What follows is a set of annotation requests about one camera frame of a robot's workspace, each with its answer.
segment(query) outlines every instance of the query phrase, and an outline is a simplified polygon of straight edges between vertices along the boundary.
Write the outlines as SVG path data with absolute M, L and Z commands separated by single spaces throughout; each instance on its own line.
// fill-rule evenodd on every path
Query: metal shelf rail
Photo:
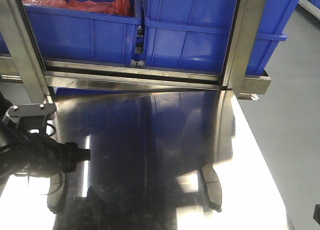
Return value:
M 320 20 L 320 9 L 308 0 L 300 0 L 299 5 Z
M 266 0 L 237 0 L 224 68 L 220 75 L 69 59 L 43 59 L 21 0 L 0 0 L 0 32 L 10 55 L 0 54 L 0 81 L 23 83 L 33 103 L 51 87 L 132 93 L 233 90 L 264 94 L 270 77 L 245 75 Z

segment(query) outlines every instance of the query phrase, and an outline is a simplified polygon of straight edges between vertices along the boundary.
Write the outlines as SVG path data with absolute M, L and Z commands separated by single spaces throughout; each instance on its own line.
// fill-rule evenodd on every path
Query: black cable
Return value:
M 48 136 L 49 136 L 49 137 L 52 137 L 53 135 L 55 135 L 55 134 L 57 133 L 57 129 L 56 129 L 56 127 L 55 127 L 55 126 L 53 126 L 53 125 L 52 125 L 52 124 L 50 124 L 50 123 L 46 123 L 46 125 L 47 125 L 47 126 L 49 126 L 49 127 L 51 127 L 51 128 L 52 128 L 52 130 L 53 130 L 53 132 L 52 132 L 52 133 L 48 134 Z

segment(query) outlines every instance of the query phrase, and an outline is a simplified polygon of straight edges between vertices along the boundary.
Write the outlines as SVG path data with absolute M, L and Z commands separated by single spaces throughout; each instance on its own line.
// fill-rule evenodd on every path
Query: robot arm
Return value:
M 56 142 L 46 134 L 47 120 L 57 110 L 55 104 L 12 106 L 0 93 L 0 197 L 10 175 L 60 178 L 52 187 L 47 204 L 58 213 L 64 196 L 65 173 L 76 171 L 77 164 L 90 160 L 89 149 L 74 142 Z

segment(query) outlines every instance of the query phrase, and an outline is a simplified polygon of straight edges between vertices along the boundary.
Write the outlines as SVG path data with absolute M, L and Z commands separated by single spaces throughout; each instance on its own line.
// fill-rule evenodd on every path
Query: metal plate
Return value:
M 91 161 L 66 176 L 57 215 L 26 179 L 12 177 L 1 229 L 292 229 L 232 91 L 61 96 L 56 104 L 57 140 L 89 147 Z M 222 212 L 204 195 L 207 163 L 220 180 Z

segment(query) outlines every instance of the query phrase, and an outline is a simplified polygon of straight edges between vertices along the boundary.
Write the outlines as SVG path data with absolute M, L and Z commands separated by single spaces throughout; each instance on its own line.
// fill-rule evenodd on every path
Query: red plastic bag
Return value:
M 64 8 L 67 2 L 65 0 L 24 0 L 24 3 L 47 7 Z

